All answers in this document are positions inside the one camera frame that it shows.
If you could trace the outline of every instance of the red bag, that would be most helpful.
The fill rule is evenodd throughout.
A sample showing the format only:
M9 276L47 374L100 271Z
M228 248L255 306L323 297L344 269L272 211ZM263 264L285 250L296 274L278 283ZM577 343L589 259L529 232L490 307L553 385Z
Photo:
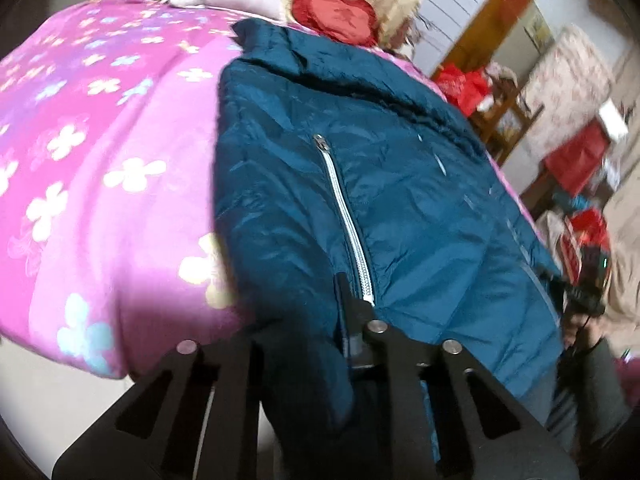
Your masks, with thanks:
M469 117L482 100L491 93L483 70L462 72L457 66L448 64L435 79L436 85L447 97L447 101L458 107L465 117Z
M598 246L611 252L607 221L600 211L586 209L564 220L567 229L560 237L564 270L572 285L577 285L582 271L582 247Z
M602 165L609 149L609 139L597 120L545 158L545 165L572 198L580 194Z

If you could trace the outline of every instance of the blue cloth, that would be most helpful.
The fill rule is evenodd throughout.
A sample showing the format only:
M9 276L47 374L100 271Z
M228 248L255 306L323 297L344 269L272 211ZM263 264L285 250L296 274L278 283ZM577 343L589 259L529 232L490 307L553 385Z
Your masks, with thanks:
M334 275L358 279L313 134L328 141L371 270L375 311L454 338L517 397L561 352L532 266L553 269L466 119L365 50L257 19L220 81L215 225L263 348L285 452L350 423Z

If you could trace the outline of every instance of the wooden chair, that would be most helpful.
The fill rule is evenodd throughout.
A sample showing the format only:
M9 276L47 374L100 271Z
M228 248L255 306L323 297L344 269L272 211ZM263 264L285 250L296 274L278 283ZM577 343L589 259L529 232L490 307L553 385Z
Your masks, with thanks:
M524 86L518 88L504 80L492 79L494 82L494 96L496 97L495 105L485 112L474 112L469 117L469 121L482 142L487 145L487 151L495 159L498 166L501 166L507 160L516 144L520 142L522 137L538 120L545 107L541 105L536 113L529 116L520 108L517 102ZM498 131L497 126L508 110L511 110L516 115L521 127L520 130L514 132L507 139Z

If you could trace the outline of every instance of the zipper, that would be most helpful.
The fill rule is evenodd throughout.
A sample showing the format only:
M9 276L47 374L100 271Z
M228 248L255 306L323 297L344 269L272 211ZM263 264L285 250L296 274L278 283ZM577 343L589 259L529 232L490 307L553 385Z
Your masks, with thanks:
M344 195L342 194L342 189L340 188L340 181L338 180L338 173L335 171L335 164L331 156L331 149L322 135L315 134L314 141L316 142L316 146L324 159L324 164L326 166L327 173L329 174L329 181L331 182L331 188L334 192L334 198L338 204L338 210L340 211L342 222L347 229L351 251L353 252L353 257L356 261L362 299L373 305L373 284L371 283L371 273L369 272L367 259L364 257L364 250L362 250L362 243L360 243L360 237L356 231L356 226L353 223L353 219L351 218L349 209L347 208L347 203L344 200Z

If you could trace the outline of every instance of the floral blanket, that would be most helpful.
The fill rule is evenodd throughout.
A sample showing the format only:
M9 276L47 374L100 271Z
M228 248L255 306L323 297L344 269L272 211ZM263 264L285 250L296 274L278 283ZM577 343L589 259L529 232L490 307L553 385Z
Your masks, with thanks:
M244 17L94 0L0 62L0 333L121 377L246 322L210 206L219 74Z

